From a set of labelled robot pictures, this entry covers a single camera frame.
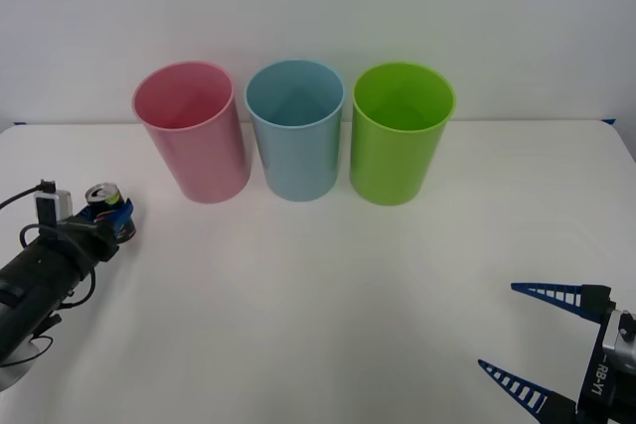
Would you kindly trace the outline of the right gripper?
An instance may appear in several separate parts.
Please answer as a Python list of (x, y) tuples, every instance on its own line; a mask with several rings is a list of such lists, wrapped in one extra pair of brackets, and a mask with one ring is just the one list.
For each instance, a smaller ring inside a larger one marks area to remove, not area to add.
[(538, 423), (633, 423), (635, 315), (611, 307), (603, 285), (516, 282), (511, 289), (599, 326), (577, 403), (483, 359), (479, 366)]

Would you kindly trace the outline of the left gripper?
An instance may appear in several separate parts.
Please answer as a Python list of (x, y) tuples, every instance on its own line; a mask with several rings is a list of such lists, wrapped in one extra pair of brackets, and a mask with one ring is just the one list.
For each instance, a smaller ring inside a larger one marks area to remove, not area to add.
[(60, 230), (93, 262), (107, 262), (119, 250), (116, 235), (135, 234), (133, 211), (131, 199), (127, 199), (118, 209), (105, 212), (101, 216), (102, 222), (95, 222), (99, 211), (92, 206), (85, 206), (78, 212), (78, 216), (62, 220)]

